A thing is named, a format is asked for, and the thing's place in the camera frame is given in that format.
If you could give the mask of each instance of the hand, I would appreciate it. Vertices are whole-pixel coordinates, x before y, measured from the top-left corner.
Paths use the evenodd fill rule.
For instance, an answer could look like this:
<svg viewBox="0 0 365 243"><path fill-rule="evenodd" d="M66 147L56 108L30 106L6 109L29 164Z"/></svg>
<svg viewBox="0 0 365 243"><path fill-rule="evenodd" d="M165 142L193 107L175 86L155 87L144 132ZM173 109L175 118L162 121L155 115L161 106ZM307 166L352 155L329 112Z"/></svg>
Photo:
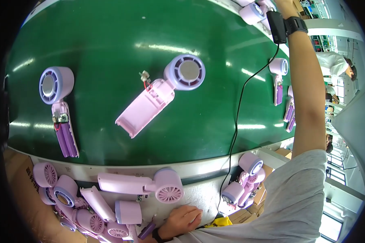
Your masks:
<svg viewBox="0 0 365 243"><path fill-rule="evenodd" d="M277 9L282 14L284 19L290 17L299 17L296 7L293 5L293 0L274 0L277 4Z"/></svg>
<svg viewBox="0 0 365 243"><path fill-rule="evenodd" d="M197 228L202 220L203 210L195 206L184 205L172 210L166 223L160 227L158 234L167 240L185 234Z"/></svg>

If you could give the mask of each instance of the green work surface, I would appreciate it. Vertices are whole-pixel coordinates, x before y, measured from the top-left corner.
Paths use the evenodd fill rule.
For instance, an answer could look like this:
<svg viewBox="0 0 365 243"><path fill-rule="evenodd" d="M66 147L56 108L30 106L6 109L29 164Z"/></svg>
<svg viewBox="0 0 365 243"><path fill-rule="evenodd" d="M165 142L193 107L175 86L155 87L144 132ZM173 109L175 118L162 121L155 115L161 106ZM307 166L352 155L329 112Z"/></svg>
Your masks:
<svg viewBox="0 0 365 243"><path fill-rule="evenodd" d="M19 31L6 73L9 146L43 158L92 165L166 164L229 153L243 83L274 55L276 45L234 13L205 0L59 1ZM162 78L177 55L194 53L203 84L175 99L134 139L115 119L143 90L139 72ZM286 58L279 51L278 56ZM79 158L63 158L51 105L38 93L49 66L73 70L70 108ZM273 76L263 70L246 85L233 153L290 138L283 102L273 104Z"/></svg>

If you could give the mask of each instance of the yellow cloth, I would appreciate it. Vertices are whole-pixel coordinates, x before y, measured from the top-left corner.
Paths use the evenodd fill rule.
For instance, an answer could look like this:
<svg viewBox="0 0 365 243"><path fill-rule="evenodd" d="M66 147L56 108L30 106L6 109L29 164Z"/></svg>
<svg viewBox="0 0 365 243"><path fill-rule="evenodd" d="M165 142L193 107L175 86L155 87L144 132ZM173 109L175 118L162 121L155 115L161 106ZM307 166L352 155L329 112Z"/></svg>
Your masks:
<svg viewBox="0 0 365 243"><path fill-rule="evenodd" d="M216 218L211 224L209 225L205 225L204 227L209 228L209 227L222 227L222 226L228 226L228 225L232 225L230 219L228 218L228 216L223 217L223 218Z"/></svg>

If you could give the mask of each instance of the black wrist strap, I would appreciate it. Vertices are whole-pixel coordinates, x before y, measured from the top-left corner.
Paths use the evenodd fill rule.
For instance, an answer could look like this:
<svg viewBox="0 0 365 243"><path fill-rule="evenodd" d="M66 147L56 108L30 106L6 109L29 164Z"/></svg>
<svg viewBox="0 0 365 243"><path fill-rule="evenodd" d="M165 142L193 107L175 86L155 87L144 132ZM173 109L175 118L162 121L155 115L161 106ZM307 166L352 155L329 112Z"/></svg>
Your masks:
<svg viewBox="0 0 365 243"><path fill-rule="evenodd" d="M296 31L308 33L305 22L300 17L290 17L288 19L285 19L284 23L287 37Z"/></svg>
<svg viewBox="0 0 365 243"><path fill-rule="evenodd" d="M171 240L163 240L161 239L160 235L158 234L158 230L160 228L155 228L152 233L151 233L151 237L153 237L158 243L164 243L164 242L168 242L168 241L171 241Z"/></svg>

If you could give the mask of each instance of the white shirt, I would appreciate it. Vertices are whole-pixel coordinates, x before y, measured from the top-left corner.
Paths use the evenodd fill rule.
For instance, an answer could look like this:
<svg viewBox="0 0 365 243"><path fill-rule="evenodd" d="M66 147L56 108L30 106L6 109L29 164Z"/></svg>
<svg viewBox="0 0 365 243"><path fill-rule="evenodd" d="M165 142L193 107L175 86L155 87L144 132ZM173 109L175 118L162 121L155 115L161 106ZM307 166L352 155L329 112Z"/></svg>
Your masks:
<svg viewBox="0 0 365 243"><path fill-rule="evenodd" d="M336 95L334 87L329 85L326 85L326 93L331 94L332 96Z"/></svg>
<svg viewBox="0 0 365 243"><path fill-rule="evenodd" d="M331 76L331 83L337 84L337 77L344 73L348 68L343 55L333 51L316 52L317 60L319 61L321 72L324 76Z"/></svg>
<svg viewBox="0 0 365 243"><path fill-rule="evenodd" d="M265 211L247 224L197 229L173 243L313 243L320 236L327 153L292 158L264 182Z"/></svg>

